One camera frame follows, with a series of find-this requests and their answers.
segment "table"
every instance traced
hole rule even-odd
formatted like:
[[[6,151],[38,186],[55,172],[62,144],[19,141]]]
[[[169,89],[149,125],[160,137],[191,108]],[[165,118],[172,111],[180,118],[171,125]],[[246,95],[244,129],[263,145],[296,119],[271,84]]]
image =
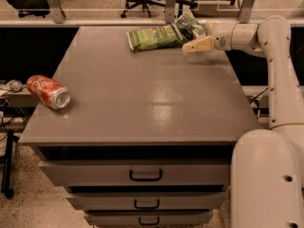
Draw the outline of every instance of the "table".
[[[39,104],[20,143],[91,225],[207,222],[256,117],[223,51],[133,52],[134,29],[80,27],[54,75],[70,105]]]

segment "gray drawer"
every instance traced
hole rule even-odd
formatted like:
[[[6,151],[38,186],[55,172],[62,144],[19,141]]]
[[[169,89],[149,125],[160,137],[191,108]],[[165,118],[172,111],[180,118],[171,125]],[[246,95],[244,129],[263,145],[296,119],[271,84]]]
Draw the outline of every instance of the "gray drawer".
[[[217,209],[226,192],[86,193],[69,194],[76,210],[185,210]]]
[[[40,161],[54,185],[206,185],[229,182],[221,160]]]
[[[85,213],[90,225],[163,225],[202,224],[212,217],[212,211],[155,211],[155,212],[96,212]]]

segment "drawer handle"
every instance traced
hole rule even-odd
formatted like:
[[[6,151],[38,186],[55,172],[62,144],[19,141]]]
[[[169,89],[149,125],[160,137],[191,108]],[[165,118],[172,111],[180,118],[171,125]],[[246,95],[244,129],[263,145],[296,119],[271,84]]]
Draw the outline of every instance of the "drawer handle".
[[[129,171],[129,178],[133,181],[159,181],[162,178],[162,170],[160,170],[160,174],[157,178],[154,179],[136,179],[133,177],[133,171]]]
[[[142,223],[142,218],[139,218],[140,225],[158,225],[160,223],[160,218],[158,217],[155,223]]]
[[[137,209],[157,209],[160,207],[160,200],[158,199],[157,200],[157,203],[155,206],[152,206],[152,207],[140,207],[137,205],[137,200],[135,199],[134,200],[134,207],[137,208]]]

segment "soda can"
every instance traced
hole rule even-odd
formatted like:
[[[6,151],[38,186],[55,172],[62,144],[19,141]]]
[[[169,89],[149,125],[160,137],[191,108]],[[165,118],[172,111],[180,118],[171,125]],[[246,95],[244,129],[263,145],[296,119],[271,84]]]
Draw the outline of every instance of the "soda can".
[[[31,76],[27,81],[27,89],[44,105],[55,110],[66,107],[70,102],[67,88],[43,75]]]

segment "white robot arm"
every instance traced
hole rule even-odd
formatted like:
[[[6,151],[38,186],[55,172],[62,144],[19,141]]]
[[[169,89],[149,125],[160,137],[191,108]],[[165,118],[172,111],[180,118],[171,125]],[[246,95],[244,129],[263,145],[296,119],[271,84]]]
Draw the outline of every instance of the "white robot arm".
[[[266,57],[270,130],[242,136],[232,159],[232,227],[304,227],[304,99],[290,57],[291,28],[281,16],[261,24],[220,24],[184,51],[240,49]]]

